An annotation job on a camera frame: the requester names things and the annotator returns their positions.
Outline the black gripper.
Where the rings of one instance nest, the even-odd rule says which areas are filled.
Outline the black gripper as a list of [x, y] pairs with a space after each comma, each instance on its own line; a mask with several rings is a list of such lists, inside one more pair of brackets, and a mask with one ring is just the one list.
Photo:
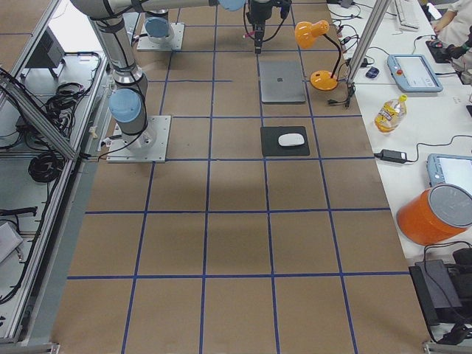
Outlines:
[[285, 20], [291, 9], [291, 0], [249, 0], [248, 6], [247, 19], [253, 24], [254, 30], [254, 53], [259, 55], [262, 52], [265, 22], [272, 16], [273, 8], [280, 8], [280, 18]]

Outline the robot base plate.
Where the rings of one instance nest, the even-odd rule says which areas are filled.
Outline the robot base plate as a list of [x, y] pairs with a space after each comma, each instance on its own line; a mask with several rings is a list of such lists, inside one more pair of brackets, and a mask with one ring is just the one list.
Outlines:
[[175, 52], [181, 51], [185, 24], [169, 23], [170, 29], [166, 37], [148, 36], [145, 27], [142, 28], [137, 44], [137, 50], [141, 52], [157, 51], [157, 52]]
[[147, 129], [142, 135], [133, 140], [132, 136], [123, 135], [121, 127], [115, 124], [114, 133], [120, 138], [111, 142], [111, 152], [106, 155], [110, 163], [164, 163], [167, 155], [167, 145], [170, 135], [171, 116], [148, 116]]

